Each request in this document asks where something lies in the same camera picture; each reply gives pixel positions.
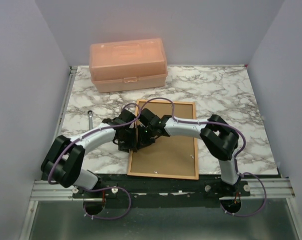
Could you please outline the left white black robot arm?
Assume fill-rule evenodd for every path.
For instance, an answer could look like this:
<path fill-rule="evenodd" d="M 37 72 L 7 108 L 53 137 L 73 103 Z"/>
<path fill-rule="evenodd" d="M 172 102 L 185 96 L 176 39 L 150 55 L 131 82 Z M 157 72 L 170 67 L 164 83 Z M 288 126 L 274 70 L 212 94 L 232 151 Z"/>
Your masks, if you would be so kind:
<path fill-rule="evenodd" d="M 118 130 L 126 130 L 138 119 L 128 110 L 118 117 L 104 119 L 97 127 L 68 138 L 60 135 L 53 141 L 42 165 L 42 173 L 48 176 L 49 184 L 65 188 L 83 188 L 88 196 L 95 198 L 102 190 L 99 178 L 82 168 L 84 156 L 97 147 L 112 142 Z"/>

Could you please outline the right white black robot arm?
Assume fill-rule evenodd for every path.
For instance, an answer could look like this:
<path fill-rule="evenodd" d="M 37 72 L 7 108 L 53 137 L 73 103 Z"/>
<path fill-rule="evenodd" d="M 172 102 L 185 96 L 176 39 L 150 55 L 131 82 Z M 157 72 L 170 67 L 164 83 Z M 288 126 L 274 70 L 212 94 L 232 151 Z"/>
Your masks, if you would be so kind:
<path fill-rule="evenodd" d="M 208 120 L 191 120 L 173 115 L 158 117 L 146 108 L 141 111 L 139 122 L 136 149 L 148 147 L 162 136 L 187 136 L 200 139 L 211 155 L 219 161 L 221 191 L 227 196 L 238 192 L 240 175 L 236 157 L 239 152 L 235 150 L 238 148 L 238 140 L 242 134 L 219 115 L 213 114 Z"/>

